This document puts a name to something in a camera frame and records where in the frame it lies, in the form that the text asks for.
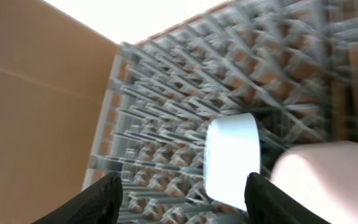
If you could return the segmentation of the white paper cup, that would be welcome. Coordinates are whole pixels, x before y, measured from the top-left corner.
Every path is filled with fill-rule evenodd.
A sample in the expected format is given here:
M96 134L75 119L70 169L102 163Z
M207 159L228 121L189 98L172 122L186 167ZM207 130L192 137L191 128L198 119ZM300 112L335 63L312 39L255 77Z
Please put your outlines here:
M245 187L251 172L260 172L260 139L250 113L210 122L204 144L203 183L213 200L246 211Z

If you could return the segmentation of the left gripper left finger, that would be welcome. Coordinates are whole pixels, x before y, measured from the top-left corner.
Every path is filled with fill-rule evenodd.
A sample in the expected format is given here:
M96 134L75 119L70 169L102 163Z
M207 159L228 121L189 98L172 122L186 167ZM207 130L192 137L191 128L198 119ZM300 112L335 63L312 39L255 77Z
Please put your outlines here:
M110 172L34 224L116 224L122 198L121 176Z

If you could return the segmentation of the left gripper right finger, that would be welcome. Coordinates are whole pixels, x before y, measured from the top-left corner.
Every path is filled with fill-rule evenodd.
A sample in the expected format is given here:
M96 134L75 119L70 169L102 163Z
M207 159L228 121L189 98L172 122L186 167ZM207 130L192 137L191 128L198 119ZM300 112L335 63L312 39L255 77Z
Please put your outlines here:
M250 224L328 224L256 172L244 191Z

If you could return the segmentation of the pink bowl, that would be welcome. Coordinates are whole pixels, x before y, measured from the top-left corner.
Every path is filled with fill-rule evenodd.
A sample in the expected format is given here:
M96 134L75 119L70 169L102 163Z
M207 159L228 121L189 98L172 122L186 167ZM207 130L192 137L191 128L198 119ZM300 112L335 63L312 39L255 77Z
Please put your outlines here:
M329 223L358 223L358 143L295 146L276 161L270 181Z

